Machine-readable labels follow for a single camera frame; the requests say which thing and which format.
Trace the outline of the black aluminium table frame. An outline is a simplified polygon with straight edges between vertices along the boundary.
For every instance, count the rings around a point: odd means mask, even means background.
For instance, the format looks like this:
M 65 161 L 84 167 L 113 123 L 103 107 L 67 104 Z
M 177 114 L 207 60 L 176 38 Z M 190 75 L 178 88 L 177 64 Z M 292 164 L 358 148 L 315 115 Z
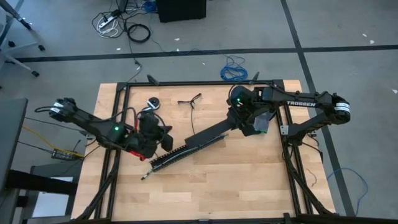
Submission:
M 178 82 L 152 86 L 136 83 L 129 93 L 115 83 L 103 83 L 92 113 L 108 118 L 123 107 L 139 110 L 146 100 L 160 99 L 159 115 L 172 126 L 174 146 L 192 134 L 188 104 L 195 100 L 193 123 L 199 132 L 225 119 L 229 83 Z M 192 154 L 145 180 L 150 165 L 136 156 L 121 154 L 112 219 L 117 223 L 152 221 L 192 224 L 221 222 L 277 222 L 294 216 L 287 169 L 281 157 L 279 126 L 271 121 L 267 134 L 244 137 L 234 130 L 226 138 Z

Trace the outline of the grey desk top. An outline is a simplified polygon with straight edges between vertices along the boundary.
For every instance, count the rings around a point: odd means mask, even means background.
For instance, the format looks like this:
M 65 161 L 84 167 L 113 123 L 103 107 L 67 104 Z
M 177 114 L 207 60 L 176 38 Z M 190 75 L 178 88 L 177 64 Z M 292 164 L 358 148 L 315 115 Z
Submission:
M 27 103 L 26 98 L 0 100 L 0 192 L 6 187 Z

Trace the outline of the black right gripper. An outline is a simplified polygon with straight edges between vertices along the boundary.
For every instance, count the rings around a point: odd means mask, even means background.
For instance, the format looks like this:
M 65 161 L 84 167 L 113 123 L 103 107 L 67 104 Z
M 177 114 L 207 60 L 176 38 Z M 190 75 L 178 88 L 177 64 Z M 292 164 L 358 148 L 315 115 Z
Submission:
M 261 134 L 261 132 L 256 131 L 253 127 L 254 119 L 256 116 L 259 116 L 266 111 L 275 112 L 275 110 L 270 110 L 265 107 L 249 110 L 245 107 L 234 109 L 230 106 L 228 108 L 227 119 L 232 119 L 233 122 L 238 123 L 237 129 L 239 129 L 245 136 Z

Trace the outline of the white power strip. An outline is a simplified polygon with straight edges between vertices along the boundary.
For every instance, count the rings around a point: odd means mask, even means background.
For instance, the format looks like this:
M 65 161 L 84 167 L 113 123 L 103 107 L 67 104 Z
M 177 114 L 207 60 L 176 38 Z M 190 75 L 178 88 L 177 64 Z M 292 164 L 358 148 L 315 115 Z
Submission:
M 111 32 L 112 30 L 117 30 L 118 21 L 116 17 L 109 16 L 109 17 L 102 17 L 97 22 L 96 30 L 100 34 L 105 34 Z

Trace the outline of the black computer tower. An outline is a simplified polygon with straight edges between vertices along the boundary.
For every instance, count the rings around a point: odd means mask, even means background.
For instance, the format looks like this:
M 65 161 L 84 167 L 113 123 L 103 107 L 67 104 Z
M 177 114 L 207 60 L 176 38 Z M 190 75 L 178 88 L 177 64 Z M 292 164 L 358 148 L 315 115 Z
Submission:
M 203 19 L 207 0 L 155 0 L 162 23 Z

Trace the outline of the black power supply box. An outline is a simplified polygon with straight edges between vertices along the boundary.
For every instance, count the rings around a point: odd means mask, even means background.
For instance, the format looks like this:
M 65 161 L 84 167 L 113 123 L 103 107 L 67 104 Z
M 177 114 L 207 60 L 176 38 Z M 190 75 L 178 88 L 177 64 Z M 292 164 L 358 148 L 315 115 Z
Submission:
M 70 154 L 69 152 L 63 152 L 58 149 L 54 149 L 51 155 L 52 159 L 58 159 L 61 161 L 74 161 L 76 160 L 76 156 Z

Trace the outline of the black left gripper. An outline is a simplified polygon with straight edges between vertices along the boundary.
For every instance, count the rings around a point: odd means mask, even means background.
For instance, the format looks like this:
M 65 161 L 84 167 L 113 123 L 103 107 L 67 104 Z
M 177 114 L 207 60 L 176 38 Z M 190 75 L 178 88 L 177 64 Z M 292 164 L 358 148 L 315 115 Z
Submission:
M 144 137 L 143 146 L 155 152 L 157 145 L 166 152 L 173 149 L 174 139 L 169 134 L 172 126 L 166 126 L 162 119 L 152 112 L 143 112 L 139 117 L 139 132 Z

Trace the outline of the grey office chair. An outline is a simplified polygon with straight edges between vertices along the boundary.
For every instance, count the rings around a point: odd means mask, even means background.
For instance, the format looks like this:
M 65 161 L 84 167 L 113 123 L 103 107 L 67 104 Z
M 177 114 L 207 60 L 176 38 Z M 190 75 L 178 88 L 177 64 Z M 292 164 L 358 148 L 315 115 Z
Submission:
M 31 42 L 25 45 L 16 45 L 13 41 L 7 40 L 4 38 L 6 43 L 0 44 L 0 57 L 3 58 L 5 63 L 11 63 L 14 65 L 18 65 L 26 70 L 28 70 L 33 76 L 39 77 L 40 74 L 19 61 L 18 59 L 14 58 L 11 53 L 17 52 L 18 50 L 27 49 L 29 47 L 36 46 L 41 52 L 45 51 L 45 47 L 38 42 L 39 36 L 37 35 L 36 31 L 32 29 L 32 24 L 28 23 L 6 0 L 0 0 L 0 9 L 4 11 L 4 26 L 0 32 L 0 36 L 3 35 L 6 31 L 6 24 L 7 24 L 7 17 L 13 18 L 21 23 L 28 31 L 29 34 L 35 39 L 35 42 Z

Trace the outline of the black flat bar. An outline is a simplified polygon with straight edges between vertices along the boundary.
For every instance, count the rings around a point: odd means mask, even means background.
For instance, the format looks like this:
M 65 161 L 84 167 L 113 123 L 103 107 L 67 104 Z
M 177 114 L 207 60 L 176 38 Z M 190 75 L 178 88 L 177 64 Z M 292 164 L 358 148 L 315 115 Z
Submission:
M 77 187 L 78 184 L 73 182 L 42 177 L 18 170 L 10 170 L 4 182 L 5 189 L 34 190 L 64 195 L 75 195 Z

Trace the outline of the black slotted cable duct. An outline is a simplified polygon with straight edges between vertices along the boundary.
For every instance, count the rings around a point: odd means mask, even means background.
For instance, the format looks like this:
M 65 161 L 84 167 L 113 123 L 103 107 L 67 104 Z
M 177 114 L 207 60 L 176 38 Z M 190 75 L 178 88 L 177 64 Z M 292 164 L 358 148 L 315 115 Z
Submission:
M 217 138 L 214 138 L 212 141 L 208 142 L 205 145 L 202 146 L 197 146 L 197 147 L 189 147 L 187 145 L 181 146 L 177 149 L 174 149 L 152 161 L 150 161 L 150 165 L 152 167 L 151 170 L 153 172 L 157 172 L 158 170 L 161 170 L 191 154 L 194 154 L 220 140 L 223 140 L 226 137 L 226 134 L 222 134 L 218 136 Z

